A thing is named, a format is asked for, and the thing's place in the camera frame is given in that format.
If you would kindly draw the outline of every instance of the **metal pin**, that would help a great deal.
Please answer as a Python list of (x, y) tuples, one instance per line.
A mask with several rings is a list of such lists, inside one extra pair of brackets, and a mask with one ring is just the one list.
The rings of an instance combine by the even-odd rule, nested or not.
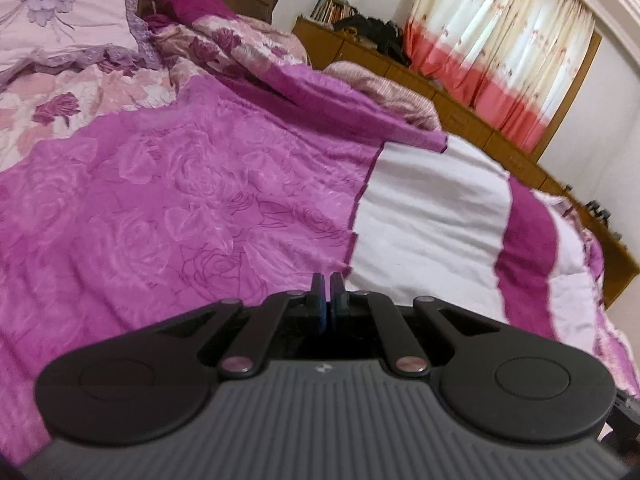
[(248, 357), (234, 355), (222, 361), (222, 369), (234, 374), (243, 374), (254, 367), (254, 362)]
[(407, 355), (396, 361), (396, 368), (407, 374), (417, 374), (427, 369), (429, 363), (421, 357)]

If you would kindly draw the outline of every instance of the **pink pillow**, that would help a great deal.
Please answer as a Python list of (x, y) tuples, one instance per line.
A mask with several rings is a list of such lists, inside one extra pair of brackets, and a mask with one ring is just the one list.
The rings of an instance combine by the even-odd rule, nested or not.
[(125, 0), (0, 0), (0, 72), (98, 47), (137, 52)]

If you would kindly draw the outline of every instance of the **striped fabric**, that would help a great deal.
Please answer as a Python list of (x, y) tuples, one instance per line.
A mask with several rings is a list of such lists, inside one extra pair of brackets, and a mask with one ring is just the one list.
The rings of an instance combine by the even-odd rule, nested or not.
[(440, 118), (433, 102), (413, 90), (374, 74), (351, 61), (336, 61), (324, 73), (348, 83), (380, 106), (400, 115), (423, 130), (441, 130)]

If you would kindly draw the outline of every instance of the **white and red curtain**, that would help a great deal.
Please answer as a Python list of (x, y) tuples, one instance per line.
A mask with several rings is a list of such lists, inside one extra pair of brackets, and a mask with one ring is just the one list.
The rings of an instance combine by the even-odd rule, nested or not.
[(416, 0), (412, 67), (531, 152), (580, 68), (594, 17), (580, 0)]

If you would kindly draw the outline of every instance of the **purple blanket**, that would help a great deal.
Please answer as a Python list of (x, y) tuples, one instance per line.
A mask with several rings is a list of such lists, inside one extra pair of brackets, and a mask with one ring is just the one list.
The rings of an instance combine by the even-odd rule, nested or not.
[(174, 104), (98, 118), (0, 173), (0, 450), (12, 462), (48, 440), (32, 387), (52, 359), (346, 270), (383, 143), (445, 148), (443, 133), (274, 48), (262, 55), (238, 27), (206, 40), (241, 67), (235, 80), (192, 77)]

